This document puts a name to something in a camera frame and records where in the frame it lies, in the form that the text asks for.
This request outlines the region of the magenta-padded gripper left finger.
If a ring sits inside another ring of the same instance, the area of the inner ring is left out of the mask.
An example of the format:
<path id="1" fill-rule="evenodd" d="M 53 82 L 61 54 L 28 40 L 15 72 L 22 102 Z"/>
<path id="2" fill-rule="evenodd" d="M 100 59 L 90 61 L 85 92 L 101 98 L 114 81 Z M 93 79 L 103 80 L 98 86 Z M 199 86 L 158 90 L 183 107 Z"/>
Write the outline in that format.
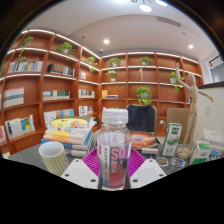
<path id="1" fill-rule="evenodd" d="M 74 159 L 61 177 L 78 186 L 97 189 L 99 186 L 100 163 L 97 150 L 87 153 L 82 159 Z"/>

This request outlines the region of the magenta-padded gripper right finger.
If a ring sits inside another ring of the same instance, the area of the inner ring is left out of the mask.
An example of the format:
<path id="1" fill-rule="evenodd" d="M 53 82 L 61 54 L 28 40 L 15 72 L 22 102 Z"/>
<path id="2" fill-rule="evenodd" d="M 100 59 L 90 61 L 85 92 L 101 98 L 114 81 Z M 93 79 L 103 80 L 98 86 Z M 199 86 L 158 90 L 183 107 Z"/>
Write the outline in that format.
<path id="1" fill-rule="evenodd" d="M 137 150 L 131 150 L 128 161 L 129 187 L 131 189 L 146 186 L 165 176 L 165 172 L 154 159 L 146 159 Z"/>

